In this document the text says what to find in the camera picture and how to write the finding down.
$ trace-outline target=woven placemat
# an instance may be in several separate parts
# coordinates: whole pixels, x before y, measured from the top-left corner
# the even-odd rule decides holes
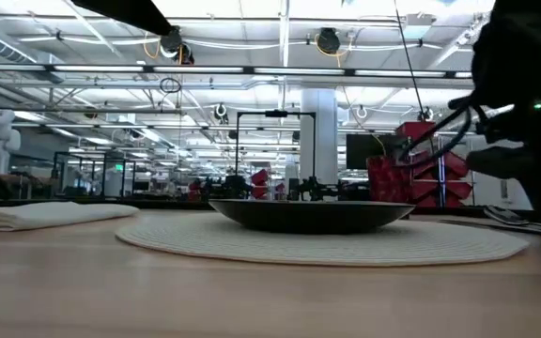
[[[369,234],[274,234],[246,229],[220,213],[129,225],[116,235],[137,246],[174,254],[363,267],[483,262],[509,257],[528,246],[525,240],[486,229],[415,221],[396,221]]]

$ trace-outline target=wooden table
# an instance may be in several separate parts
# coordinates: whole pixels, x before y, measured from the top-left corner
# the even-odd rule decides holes
[[[428,268],[241,263],[140,249],[119,226],[0,233],[0,337],[541,338],[541,238],[525,253]]]

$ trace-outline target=folded cloth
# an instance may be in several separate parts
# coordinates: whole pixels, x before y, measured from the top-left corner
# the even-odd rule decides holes
[[[125,217],[139,211],[136,207],[73,202],[35,203],[20,207],[0,207],[0,231],[39,229]]]

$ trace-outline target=white pillar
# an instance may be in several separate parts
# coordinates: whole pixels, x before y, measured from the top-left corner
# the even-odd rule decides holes
[[[337,100],[333,89],[303,89],[300,110],[317,113],[316,177],[323,184],[337,183]],[[313,127],[310,116],[300,120],[300,178],[313,174]]]

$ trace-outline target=black bowl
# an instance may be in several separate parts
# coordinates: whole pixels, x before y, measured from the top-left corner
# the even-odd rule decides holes
[[[408,215],[413,205],[383,202],[305,202],[211,200],[226,217],[243,226],[292,234],[370,232]]]

